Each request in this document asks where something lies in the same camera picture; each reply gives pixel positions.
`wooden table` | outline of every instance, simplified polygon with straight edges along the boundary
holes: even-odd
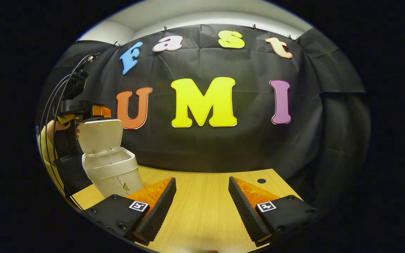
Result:
[[[146,248],[161,253],[245,253],[258,247],[249,237],[228,191],[229,177],[254,184],[279,197],[298,194],[273,170],[241,173],[188,173],[139,166],[145,187],[176,178],[176,194],[155,240]],[[260,184],[258,179],[265,179]],[[87,209],[104,199],[94,185],[73,195]]]

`person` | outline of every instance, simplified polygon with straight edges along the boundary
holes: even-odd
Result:
[[[70,125],[71,124],[68,124],[65,126],[65,125],[61,124],[58,120],[56,120],[55,131],[66,130],[70,127]],[[78,128],[76,128],[76,140],[79,139],[78,133],[80,133],[80,130]],[[53,146],[52,146],[53,134],[54,134],[54,120],[51,120],[41,130],[40,135],[37,138],[37,144],[39,146],[41,158],[45,162],[45,166],[46,166],[46,170],[47,170],[48,174],[51,176],[54,184],[59,189],[60,193],[63,196],[65,196],[65,193],[63,192],[63,183],[58,174],[57,167],[54,163],[54,153],[55,153],[56,158],[58,157],[58,155],[55,151],[53,153]]]

